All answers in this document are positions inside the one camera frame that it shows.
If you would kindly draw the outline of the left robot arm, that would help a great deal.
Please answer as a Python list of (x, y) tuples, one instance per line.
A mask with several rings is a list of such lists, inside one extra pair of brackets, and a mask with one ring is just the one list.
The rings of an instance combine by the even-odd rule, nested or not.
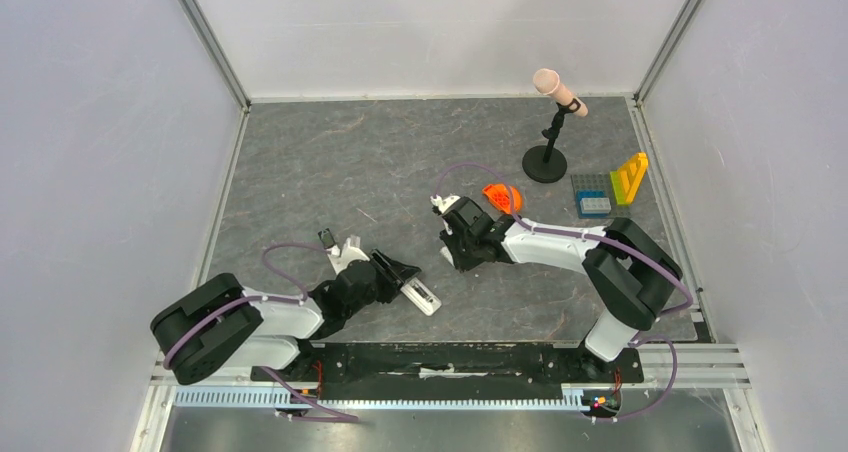
[(350, 243), (325, 253), (335, 275), (311, 291), (259, 292), (221, 273), (167, 307), (150, 325), (164, 368), (181, 385), (204, 381), (222, 368), (260, 365), (301, 380), (314, 365), (306, 342), (339, 332), (365, 307), (400, 295), (427, 316), (442, 306), (419, 279), (417, 266)]

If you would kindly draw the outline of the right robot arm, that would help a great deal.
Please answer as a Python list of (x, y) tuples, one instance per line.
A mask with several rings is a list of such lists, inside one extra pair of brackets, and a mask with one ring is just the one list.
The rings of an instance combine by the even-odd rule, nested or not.
[(442, 219), (443, 251), (465, 272), (483, 263), (539, 264), (585, 275), (604, 309), (582, 340), (580, 372), (602, 380), (622, 350), (661, 317), (681, 290), (676, 261), (629, 218), (607, 226), (554, 226), (503, 214), (494, 219), (466, 196), (430, 199)]

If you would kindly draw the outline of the orange plastic basket piece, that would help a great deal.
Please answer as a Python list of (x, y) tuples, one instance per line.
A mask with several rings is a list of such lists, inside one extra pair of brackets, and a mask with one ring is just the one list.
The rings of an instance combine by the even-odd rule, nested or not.
[(523, 207), (523, 198), (513, 186), (503, 183), (488, 184), (482, 188), (482, 194), (493, 207), (504, 214), (518, 213)]

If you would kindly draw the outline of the black microphone stand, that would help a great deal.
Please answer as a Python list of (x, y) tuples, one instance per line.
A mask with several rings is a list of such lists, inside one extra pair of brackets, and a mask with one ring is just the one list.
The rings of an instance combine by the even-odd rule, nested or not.
[(568, 169), (565, 155), (556, 148), (556, 141), (565, 122), (565, 117), (571, 111), (564, 105), (557, 105), (557, 112), (550, 126), (542, 131), (547, 139), (546, 145), (537, 145), (526, 151), (522, 158), (522, 169), (533, 181), (550, 184), (561, 180)]

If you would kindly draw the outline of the blue lego brick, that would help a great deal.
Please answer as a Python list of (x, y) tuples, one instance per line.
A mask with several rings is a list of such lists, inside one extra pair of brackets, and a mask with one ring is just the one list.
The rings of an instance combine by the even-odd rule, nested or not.
[(612, 211), (610, 199), (602, 191), (581, 190), (576, 193), (575, 200), (580, 217), (602, 218)]

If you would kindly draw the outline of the grey lego baseplate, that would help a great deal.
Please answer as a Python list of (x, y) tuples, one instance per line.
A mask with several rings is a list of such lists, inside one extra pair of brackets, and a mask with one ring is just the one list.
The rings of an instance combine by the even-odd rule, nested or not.
[(616, 200), (613, 194), (610, 177), (608, 174), (573, 174), (570, 176), (571, 185), (574, 192), (574, 199), (576, 193), (581, 190), (597, 190), (602, 191), (605, 195), (610, 199), (612, 204), (612, 211), (607, 217), (602, 218), (583, 218), (583, 219), (605, 219), (605, 218), (618, 218), (618, 217), (630, 217), (630, 207), (629, 206), (619, 206), (616, 204)]

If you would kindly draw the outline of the green lego brick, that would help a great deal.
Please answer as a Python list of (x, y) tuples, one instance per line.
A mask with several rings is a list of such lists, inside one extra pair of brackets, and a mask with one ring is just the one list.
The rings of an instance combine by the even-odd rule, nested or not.
[(632, 199), (629, 197), (631, 180), (628, 173), (613, 171), (610, 173), (610, 181), (616, 204), (619, 206), (629, 206), (632, 203)]

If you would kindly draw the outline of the yellow lego piece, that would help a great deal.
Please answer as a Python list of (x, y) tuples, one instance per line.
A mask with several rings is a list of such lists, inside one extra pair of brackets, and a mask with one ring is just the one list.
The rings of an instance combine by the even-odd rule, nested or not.
[(647, 154), (639, 152), (634, 154), (617, 170), (616, 177), (619, 180), (619, 187), (616, 197), (620, 205), (630, 205), (633, 203), (648, 167), (649, 159)]

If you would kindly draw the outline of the pink microphone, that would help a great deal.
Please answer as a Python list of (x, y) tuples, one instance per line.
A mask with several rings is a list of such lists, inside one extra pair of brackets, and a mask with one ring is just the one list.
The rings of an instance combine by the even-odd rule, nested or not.
[(534, 87), (540, 94), (548, 96), (558, 105), (564, 106), (569, 113), (578, 117), (588, 115), (586, 104), (564, 85), (560, 75), (555, 70), (539, 69), (534, 73), (532, 80)]

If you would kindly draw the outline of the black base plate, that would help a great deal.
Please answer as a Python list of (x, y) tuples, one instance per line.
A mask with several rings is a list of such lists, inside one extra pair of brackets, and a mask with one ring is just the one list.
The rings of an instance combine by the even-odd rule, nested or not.
[(604, 362), (577, 343), (273, 341), (249, 360), (254, 382), (273, 369), (311, 382), (326, 400), (556, 399), (567, 385), (610, 388), (644, 380), (633, 348)]

